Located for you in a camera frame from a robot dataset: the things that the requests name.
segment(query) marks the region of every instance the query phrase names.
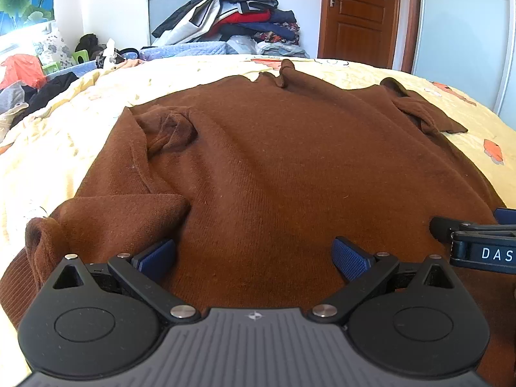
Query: gray cloth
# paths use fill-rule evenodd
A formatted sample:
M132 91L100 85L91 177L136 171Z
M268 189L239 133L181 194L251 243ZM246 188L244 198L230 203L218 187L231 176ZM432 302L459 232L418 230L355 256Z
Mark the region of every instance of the gray cloth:
M296 56L298 58L310 58L304 49L298 45L285 45L281 42L260 42L256 45L259 55Z
M0 93L0 114L12 109L18 103L25 102L25 92L22 89L22 84L21 81L17 81L2 90Z

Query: red plastic bag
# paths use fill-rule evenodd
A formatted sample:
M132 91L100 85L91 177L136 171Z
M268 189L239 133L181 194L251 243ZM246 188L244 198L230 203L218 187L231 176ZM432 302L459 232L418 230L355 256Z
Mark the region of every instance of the red plastic bag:
M4 81L0 83L0 89L5 89L20 80L36 89L40 89L46 84L46 77L39 59L34 55L11 55L0 65L7 67Z

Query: blue rubber pad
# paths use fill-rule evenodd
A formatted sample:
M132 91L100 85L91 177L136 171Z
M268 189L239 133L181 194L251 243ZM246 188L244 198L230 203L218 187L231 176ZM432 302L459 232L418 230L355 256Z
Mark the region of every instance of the blue rubber pad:
M174 265L175 255L174 241L161 241L146 249L143 255L138 255L137 263L133 263L133 266L136 266L147 278L159 282Z
M344 237L338 237L333 241L331 258L333 264L348 281L355 280L375 263L374 256Z
M501 225L516 224L516 209L498 208L494 210L494 218Z

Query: brown sweater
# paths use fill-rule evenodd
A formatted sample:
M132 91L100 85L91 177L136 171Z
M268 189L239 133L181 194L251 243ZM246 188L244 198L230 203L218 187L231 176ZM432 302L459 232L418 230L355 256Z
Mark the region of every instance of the brown sweater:
M66 253L105 262L173 236L163 286L199 309L307 309L342 286L336 235L419 262L443 215L494 223L491 184L439 132L465 128L392 79L345 91L295 71L228 77L125 109L76 196L33 219L0 283L15 325ZM481 374L512 385L511 276L457 269L486 313Z

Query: floral pillow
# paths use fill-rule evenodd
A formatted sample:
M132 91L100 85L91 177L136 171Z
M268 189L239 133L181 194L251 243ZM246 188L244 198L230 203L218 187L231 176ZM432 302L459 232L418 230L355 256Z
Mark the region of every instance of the floral pillow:
M61 32L55 25L52 25L51 33L43 35L41 40L33 41L35 53L42 66L59 62L63 69L77 64L72 58L72 51L64 41Z

